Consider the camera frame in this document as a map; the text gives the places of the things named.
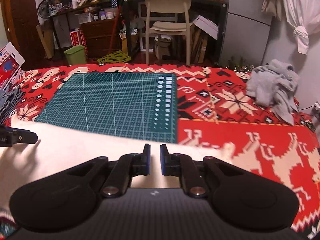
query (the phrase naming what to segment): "cutting mat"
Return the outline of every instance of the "cutting mat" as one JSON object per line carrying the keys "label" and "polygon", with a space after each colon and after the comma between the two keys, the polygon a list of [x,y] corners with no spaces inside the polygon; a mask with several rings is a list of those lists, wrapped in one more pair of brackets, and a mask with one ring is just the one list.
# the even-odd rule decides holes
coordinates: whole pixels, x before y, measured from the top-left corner
{"label": "cutting mat", "polygon": [[176,143],[176,77],[169,73],[73,74],[36,122]]}

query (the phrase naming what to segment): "white chair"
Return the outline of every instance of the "white chair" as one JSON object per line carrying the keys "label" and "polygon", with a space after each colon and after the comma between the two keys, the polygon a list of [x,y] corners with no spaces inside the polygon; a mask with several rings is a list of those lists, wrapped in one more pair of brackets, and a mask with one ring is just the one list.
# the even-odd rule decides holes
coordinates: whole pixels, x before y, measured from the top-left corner
{"label": "white chair", "polygon": [[[189,9],[191,0],[145,0],[147,6],[146,23],[146,63],[149,63],[149,37],[150,33],[166,35],[184,35],[187,40],[187,66],[190,65],[191,34],[189,22]],[[150,12],[157,13],[184,13],[186,23],[155,22],[150,28]]]}

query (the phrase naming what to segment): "wooden door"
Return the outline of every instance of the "wooden door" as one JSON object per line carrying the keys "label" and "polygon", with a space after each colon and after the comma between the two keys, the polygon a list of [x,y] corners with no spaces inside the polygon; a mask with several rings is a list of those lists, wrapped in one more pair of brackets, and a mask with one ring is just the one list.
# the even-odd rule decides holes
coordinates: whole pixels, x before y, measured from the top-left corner
{"label": "wooden door", "polygon": [[1,0],[4,27],[26,62],[24,70],[44,67],[45,52],[36,26],[39,25],[35,0]]}

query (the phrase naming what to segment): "cabinet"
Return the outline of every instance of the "cabinet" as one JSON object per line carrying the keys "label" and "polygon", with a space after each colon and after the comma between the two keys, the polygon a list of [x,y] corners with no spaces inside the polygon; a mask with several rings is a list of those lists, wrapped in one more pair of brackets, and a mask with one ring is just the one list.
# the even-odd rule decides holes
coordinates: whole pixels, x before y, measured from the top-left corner
{"label": "cabinet", "polygon": [[[115,19],[106,19],[81,24],[81,29],[87,43],[89,58],[101,58],[108,54],[114,22]],[[121,50],[118,28],[113,37],[111,52],[117,50]]]}

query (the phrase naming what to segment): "gray cloth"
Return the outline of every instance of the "gray cloth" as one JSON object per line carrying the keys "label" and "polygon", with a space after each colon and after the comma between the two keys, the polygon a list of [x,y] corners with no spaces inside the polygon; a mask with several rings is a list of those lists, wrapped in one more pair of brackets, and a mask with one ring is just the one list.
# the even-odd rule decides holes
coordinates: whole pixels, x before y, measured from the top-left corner
{"label": "gray cloth", "polygon": [[254,68],[247,82],[247,95],[255,97],[255,103],[261,106],[272,106],[277,118],[293,125],[294,94],[299,76],[294,67],[277,59],[269,65]]}
{"label": "gray cloth", "polygon": [[4,92],[2,89],[0,90],[0,124],[3,124],[9,117],[11,111],[23,95],[24,92],[20,90],[20,87],[10,92]]}

